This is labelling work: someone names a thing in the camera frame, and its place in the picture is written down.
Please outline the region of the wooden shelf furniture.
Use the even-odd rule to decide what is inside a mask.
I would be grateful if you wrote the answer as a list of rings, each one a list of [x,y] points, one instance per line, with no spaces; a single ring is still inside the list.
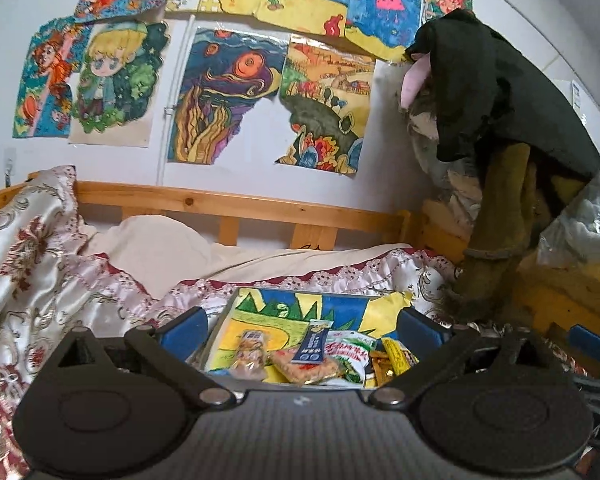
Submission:
[[[446,206],[425,200],[418,217],[417,244],[445,256],[463,270],[468,236]],[[580,324],[600,335],[600,282],[578,270],[537,266],[532,255],[509,274],[505,294],[479,316],[481,321],[521,324],[545,335]]]

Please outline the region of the pink cloth piece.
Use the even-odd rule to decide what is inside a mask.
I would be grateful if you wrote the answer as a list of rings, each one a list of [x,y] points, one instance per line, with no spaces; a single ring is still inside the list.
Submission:
[[[400,93],[400,107],[407,110],[431,74],[430,54],[423,54],[406,71]]]

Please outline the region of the gold foil snack packet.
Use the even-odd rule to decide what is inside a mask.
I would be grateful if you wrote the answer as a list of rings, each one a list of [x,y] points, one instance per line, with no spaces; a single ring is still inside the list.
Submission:
[[[370,352],[370,362],[374,370],[377,387],[382,387],[394,378],[394,370],[386,352],[374,350]]]

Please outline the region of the grey tray with drawing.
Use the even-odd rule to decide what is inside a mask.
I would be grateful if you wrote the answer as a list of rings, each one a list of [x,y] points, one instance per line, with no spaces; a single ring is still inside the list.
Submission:
[[[294,347],[303,339],[311,320],[332,320],[330,330],[355,330],[377,340],[375,350],[385,352],[381,338],[398,340],[396,319],[402,309],[411,307],[409,292],[392,292],[387,296],[364,297],[328,294],[327,292],[288,292],[267,288],[242,287],[232,298],[216,322],[208,344],[198,364],[207,373],[233,378],[228,374],[240,336],[245,330],[262,330],[268,335],[268,356],[271,352]],[[288,386],[271,364],[266,362],[268,377],[263,382]],[[372,363],[367,370],[363,388],[376,388]]]

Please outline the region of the blue stick snack pack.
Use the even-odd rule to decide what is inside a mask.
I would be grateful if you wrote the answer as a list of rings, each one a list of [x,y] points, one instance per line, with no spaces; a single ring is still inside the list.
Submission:
[[[292,364],[317,365],[325,359],[325,347],[332,320],[311,320],[306,333],[294,352]]]

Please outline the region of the blond boy drawing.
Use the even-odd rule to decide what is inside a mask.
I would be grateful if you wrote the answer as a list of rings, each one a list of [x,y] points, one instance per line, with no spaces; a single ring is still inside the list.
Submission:
[[[94,27],[72,85],[71,144],[148,147],[169,42],[165,21]]]

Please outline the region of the nut bar snack pack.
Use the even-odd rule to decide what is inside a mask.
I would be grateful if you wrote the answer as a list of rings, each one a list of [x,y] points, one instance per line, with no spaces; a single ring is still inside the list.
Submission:
[[[262,330],[245,330],[240,336],[228,374],[236,379],[263,382],[268,377],[268,335]]]

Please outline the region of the brown hanging coat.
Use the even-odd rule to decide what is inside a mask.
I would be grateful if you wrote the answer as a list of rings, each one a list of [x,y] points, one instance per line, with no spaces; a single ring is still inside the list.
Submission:
[[[527,144],[511,145],[492,159],[462,272],[453,286],[460,322],[492,318],[501,309],[521,260],[587,183],[566,170],[539,164]]]

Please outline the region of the swirling night sky drawing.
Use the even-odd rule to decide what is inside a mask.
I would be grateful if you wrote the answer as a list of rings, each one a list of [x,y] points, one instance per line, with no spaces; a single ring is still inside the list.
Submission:
[[[283,39],[197,28],[178,87],[168,161],[214,164],[245,114],[276,96],[287,52]]]

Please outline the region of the cream pillow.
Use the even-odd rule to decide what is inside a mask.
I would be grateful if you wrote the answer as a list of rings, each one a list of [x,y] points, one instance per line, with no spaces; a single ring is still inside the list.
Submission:
[[[210,243],[184,223],[165,216],[135,216],[106,231],[92,232],[84,256],[104,254],[115,268],[130,274],[150,296],[163,297],[185,280],[250,283],[281,276],[362,263],[396,249],[383,244],[364,249],[242,248]]]

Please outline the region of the red-haired girl drawing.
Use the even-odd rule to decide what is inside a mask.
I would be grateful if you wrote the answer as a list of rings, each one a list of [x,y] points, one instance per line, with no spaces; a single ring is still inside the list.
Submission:
[[[12,137],[66,138],[73,102],[70,79],[83,62],[92,26],[54,18],[33,35],[23,63]]]

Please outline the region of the black hanging garment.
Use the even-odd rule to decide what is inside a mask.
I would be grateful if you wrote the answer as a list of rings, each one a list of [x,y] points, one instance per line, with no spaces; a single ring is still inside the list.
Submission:
[[[423,24],[406,53],[430,56],[442,162],[479,165],[522,143],[570,178],[596,174],[600,153],[562,92],[474,14],[457,9]]]

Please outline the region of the plastic bag of clothes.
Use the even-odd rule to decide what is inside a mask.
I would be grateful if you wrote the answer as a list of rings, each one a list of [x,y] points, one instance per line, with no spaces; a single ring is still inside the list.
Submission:
[[[600,263],[600,171],[541,233],[536,262],[552,268]]]

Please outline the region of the blue jellyfish drawing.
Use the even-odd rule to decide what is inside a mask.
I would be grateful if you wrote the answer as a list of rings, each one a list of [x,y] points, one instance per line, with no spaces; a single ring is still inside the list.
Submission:
[[[399,62],[419,29],[422,0],[349,0],[344,36],[375,58]]]

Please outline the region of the rice cracker pack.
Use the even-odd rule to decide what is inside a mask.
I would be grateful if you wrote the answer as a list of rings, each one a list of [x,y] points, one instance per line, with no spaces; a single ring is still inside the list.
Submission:
[[[343,369],[340,362],[326,356],[320,364],[293,363],[296,348],[280,349],[270,353],[268,359],[287,382],[295,385],[313,385],[340,377]]]

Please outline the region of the white green seaweed snack bag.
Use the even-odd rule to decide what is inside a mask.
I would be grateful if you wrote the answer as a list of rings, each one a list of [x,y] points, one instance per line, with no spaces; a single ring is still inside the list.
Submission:
[[[331,330],[327,336],[326,356],[339,362],[339,375],[327,379],[324,386],[360,387],[366,383],[370,368],[370,352],[377,347],[377,340],[355,330]]]

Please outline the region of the countryside landscape drawing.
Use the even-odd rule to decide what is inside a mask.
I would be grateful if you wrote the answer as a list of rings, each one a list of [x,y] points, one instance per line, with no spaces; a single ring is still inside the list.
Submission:
[[[281,165],[358,172],[375,61],[301,36],[290,38],[279,99],[294,140]]]

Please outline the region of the yellow snack bar wrapper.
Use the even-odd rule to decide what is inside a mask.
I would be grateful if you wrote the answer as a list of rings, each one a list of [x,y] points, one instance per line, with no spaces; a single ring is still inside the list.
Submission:
[[[418,364],[419,359],[411,350],[408,350],[402,342],[395,339],[381,338],[381,344],[387,353],[393,374],[400,376]]]

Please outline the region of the wooden bed rail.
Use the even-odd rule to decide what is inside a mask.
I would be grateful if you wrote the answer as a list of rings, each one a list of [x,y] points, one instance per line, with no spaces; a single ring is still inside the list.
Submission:
[[[238,243],[239,223],[254,220],[294,227],[291,249],[332,250],[341,231],[376,234],[386,243],[404,243],[412,214],[396,214],[230,193],[166,188],[165,186],[76,181],[74,195],[81,206],[118,208],[121,218],[146,214],[205,214],[219,219],[218,241]]]

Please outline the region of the floral satin bedspread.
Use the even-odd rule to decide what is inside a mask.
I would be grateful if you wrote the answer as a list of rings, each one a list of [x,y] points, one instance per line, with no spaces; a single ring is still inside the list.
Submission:
[[[435,321],[448,318],[443,304],[455,266],[402,244],[375,259],[300,276],[250,283],[185,280],[155,298],[106,255],[81,254],[96,230],[79,215],[74,182],[70,166],[46,170],[0,209],[0,479],[27,473],[12,416],[73,328],[117,337],[142,324],[166,324],[193,307],[215,321],[234,290],[249,284],[373,297],[409,292],[411,307]]]

